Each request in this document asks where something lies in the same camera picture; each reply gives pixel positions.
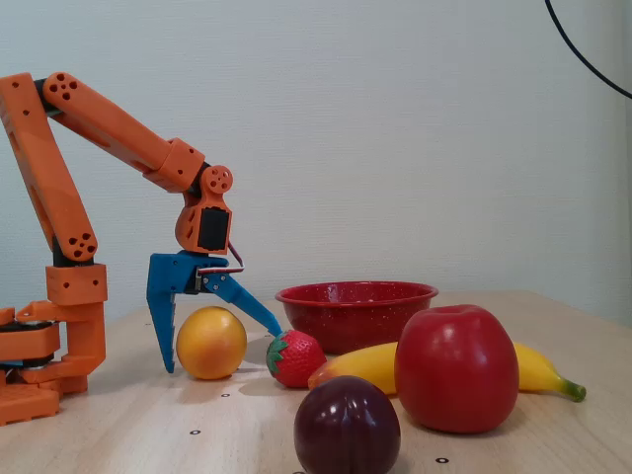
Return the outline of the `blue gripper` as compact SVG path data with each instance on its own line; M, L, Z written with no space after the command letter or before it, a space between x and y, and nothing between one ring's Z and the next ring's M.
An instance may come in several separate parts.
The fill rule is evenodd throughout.
M265 327L274 337L282 333L276 316L244 288L231 274L200 271L198 268L226 268L221 257L180 251L176 254L152 254L149 260L147 303L161 357L168 373L174 364L174 294L211 292L231 303Z

